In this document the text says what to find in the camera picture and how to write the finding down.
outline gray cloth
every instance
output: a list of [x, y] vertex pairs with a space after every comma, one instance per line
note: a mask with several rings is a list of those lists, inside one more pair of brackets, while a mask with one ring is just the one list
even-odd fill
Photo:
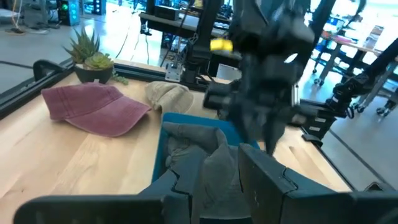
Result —
[[235, 219], [250, 217], [238, 172], [238, 148], [229, 146], [219, 128], [194, 124], [163, 123], [168, 133], [166, 167], [200, 148], [208, 157], [202, 167], [202, 218]]

